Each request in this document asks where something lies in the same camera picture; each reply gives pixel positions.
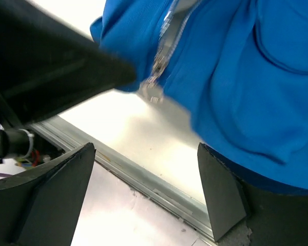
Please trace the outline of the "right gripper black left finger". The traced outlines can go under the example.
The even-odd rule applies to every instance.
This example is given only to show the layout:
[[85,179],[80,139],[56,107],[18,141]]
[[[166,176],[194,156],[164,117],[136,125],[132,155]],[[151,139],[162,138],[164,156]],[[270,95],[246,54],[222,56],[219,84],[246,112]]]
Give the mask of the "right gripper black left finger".
[[0,179],[0,245],[71,245],[94,158],[87,143]]

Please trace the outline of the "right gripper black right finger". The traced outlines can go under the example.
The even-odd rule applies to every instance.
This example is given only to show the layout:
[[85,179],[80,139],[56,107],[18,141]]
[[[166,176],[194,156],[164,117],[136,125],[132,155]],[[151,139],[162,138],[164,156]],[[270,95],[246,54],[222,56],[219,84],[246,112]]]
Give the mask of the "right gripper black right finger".
[[218,245],[308,245],[308,190],[257,174],[203,143],[197,156]]

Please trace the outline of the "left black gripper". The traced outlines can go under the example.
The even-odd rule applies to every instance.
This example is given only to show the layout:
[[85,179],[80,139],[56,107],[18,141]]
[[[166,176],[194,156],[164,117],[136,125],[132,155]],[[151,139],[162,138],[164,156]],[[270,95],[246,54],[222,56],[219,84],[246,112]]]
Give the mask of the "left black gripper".
[[28,1],[0,1],[0,125],[49,119],[136,79],[127,62]]

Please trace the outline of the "blue zip jacket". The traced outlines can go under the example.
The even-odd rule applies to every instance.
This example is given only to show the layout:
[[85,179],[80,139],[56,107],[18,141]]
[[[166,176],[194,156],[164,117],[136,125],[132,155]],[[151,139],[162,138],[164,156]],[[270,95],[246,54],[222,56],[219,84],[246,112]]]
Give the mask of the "blue zip jacket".
[[90,26],[240,178],[308,195],[308,1],[107,1]]

